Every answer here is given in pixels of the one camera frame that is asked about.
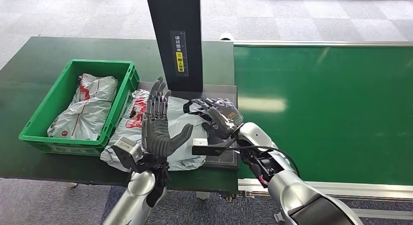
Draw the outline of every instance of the black mount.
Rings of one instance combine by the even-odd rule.
[[[203,91],[200,2],[148,0],[165,78],[174,96]]]

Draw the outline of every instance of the white plastic bag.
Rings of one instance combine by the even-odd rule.
[[[47,130],[49,137],[97,140],[116,96],[117,80],[113,76],[83,74],[69,107]]]
[[[96,97],[113,102],[116,96],[117,80],[113,76],[95,77],[84,73],[70,105]]]
[[[110,166],[122,171],[129,171],[122,166],[111,146],[121,137],[125,136],[132,141],[141,142],[142,139],[142,119],[146,110],[146,102],[149,92],[137,90],[132,93],[132,102],[123,114],[114,134],[112,135],[105,150],[100,155],[100,159],[107,162]],[[192,135],[189,140],[178,148],[171,156],[168,157],[169,170],[191,170],[197,169],[205,162],[205,156],[192,155],[193,138],[206,138],[207,133],[201,124],[204,120],[196,115],[185,114],[182,110],[183,105],[188,100],[169,97],[168,100],[168,124],[169,134],[171,137],[181,132],[182,128],[191,123],[194,125]],[[192,111],[196,111],[197,105],[191,106]]]
[[[49,137],[97,140],[112,103],[96,97],[76,102],[62,112],[47,130]]]

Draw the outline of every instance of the robot finger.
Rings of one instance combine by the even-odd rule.
[[[208,110],[210,107],[207,103],[198,98],[193,99],[192,102],[200,105],[204,110]]]
[[[142,121],[142,147],[146,150],[146,138],[148,137],[148,119]]]
[[[212,106],[212,104],[214,104],[216,102],[216,99],[206,97],[206,98],[203,99],[203,101],[205,103],[207,103],[209,106]]]
[[[164,99],[163,99],[163,110],[162,110],[162,117],[163,118],[165,118],[165,119],[167,119],[167,114],[168,114],[168,99],[169,99],[169,96],[170,96],[170,94],[171,94],[171,91],[170,90],[168,90],[166,93],[165,93],[165,97],[164,97]]]
[[[154,115],[155,115],[155,117],[159,117],[161,115],[161,112],[160,112],[160,106],[161,105],[160,104],[163,102],[162,92],[163,92],[165,86],[166,86],[166,83],[162,82],[159,85],[159,88],[156,91],[155,106],[154,106]]]
[[[158,89],[160,85],[161,85],[161,81],[156,80],[152,88],[150,89],[150,94],[148,97],[147,108],[146,108],[147,115],[150,116],[150,118],[153,118],[154,116],[155,100],[156,100],[156,96],[158,95]]]

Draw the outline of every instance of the gray carpet tile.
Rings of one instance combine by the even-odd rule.
[[[98,224],[110,188],[0,178],[0,224]]]
[[[106,219],[125,191],[112,187],[101,223]],[[412,203],[398,204],[373,201],[344,201],[352,208],[385,209],[389,207],[409,211]],[[278,224],[274,214],[280,209],[271,197],[236,198],[228,203],[218,193],[211,193],[207,200],[195,197],[195,192],[168,190],[165,199],[153,210],[149,225],[271,225]],[[365,225],[411,225],[413,221],[395,219],[361,218]]]

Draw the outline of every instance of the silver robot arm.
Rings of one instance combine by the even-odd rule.
[[[271,138],[254,123],[243,124],[236,132],[236,137],[242,145],[278,149]],[[257,178],[261,184],[268,188],[274,202],[282,208],[278,220],[284,220],[287,225],[363,224],[343,202],[325,195],[300,179],[282,153],[256,148],[254,153],[241,151],[241,154],[249,154],[248,159],[243,158],[243,161],[252,166],[256,176],[259,174]],[[259,171],[255,164],[261,165]]]
[[[153,84],[142,121],[142,146],[121,137],[113,151],[121,164],[132,172],[128,188],[105,220],[105,225],[143,225],[152,209],[165,196],[169,179],[167,157],[183,145],[192,134],[186,124],[171,138],[168,130],[168,97],[163,96],[166,83],[160,77]]]
[[[132,174],[128,187],[103,224],[144,225],[152,209],[166,194],[166,179],[163,179],[165,176],[160,173],[167,165],[151,164],[154,169],[148,169],[144,164],[140,166],[138,163],[144,161],[141,147],[123,136],[112,146],[112,149],[122,165],[132,169]]]
[[[271,138],[256,124],[243,123],[243,116],[227,99],[194,99],[201,111],[209,115],[211,125],[203,125],[211,135],[226,142],[216,145],[197,145],[192,154],[219,156],[225,150],[239,150],[274,202],[282,208],[278,221],[287,225],[362,225],[358,216],[343,202],[321,193],[306,184],[295,163],[278,149]],[[236,142],[239,147],[231,148]]]

